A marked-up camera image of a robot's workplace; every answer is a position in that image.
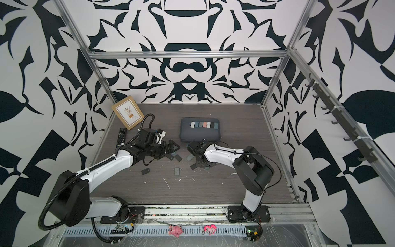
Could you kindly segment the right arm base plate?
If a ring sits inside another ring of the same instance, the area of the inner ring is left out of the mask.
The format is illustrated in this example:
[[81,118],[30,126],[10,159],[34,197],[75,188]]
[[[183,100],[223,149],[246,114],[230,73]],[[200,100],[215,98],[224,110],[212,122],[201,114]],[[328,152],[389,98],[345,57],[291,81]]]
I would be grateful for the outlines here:
[[260,205],[251,212],[242,205],[233,205],[227,207],[227,220],[229,222],[270,222],[270,212],[266,205]]

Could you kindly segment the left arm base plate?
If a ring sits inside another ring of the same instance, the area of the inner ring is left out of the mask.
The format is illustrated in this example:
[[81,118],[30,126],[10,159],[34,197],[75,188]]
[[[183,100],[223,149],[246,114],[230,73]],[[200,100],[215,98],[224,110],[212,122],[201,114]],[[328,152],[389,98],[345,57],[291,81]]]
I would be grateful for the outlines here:
[[122,206],[120,211],[113,217],[101,217],[101,224],[124,224],[137,223],[142,221],[145,217],[146,208],[143,206]]

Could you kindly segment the dark grey storage tray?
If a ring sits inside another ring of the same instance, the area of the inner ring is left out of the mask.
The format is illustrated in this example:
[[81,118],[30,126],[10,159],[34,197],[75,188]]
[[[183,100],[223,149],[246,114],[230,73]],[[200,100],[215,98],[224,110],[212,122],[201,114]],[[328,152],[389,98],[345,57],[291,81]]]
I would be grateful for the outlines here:
[[[218,123],[218,129],[215,128],[190,128],[191,122],[213,122]],[[221,139],[220,121],[217,118],[204,117],[185,117],[181,119],[180,140],[183,143],[190,143],[193,141],[209,141],[217,142]]]

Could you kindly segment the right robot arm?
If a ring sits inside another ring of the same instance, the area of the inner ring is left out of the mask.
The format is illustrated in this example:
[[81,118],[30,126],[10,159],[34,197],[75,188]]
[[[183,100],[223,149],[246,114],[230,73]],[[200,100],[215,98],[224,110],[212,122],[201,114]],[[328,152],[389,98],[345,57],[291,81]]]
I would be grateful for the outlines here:
[[258,211],[275,171],[254,147],[231,149],[194,141],[188,144],[187,150],[194,155],[197,166],[222,164],[233,168],[246,189],[242,209],[249,215]]

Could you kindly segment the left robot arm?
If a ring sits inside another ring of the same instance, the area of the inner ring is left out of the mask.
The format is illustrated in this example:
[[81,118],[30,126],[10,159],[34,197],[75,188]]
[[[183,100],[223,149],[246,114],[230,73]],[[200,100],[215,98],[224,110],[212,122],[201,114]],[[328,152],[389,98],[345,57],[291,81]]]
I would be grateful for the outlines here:
[[96,165],[78,172],[59,175],[40,217],[39,228],[52,230],[63,224],[74,226],[97,217],[113,217],[120,222],[129,218],[129,204],[119,196],[92,197],[103,182],[131,168],[146,157],[160,160],[180,149],[173,140],[164,141],[165,131],[141,129],[134,138],[118,146],[115,152]]

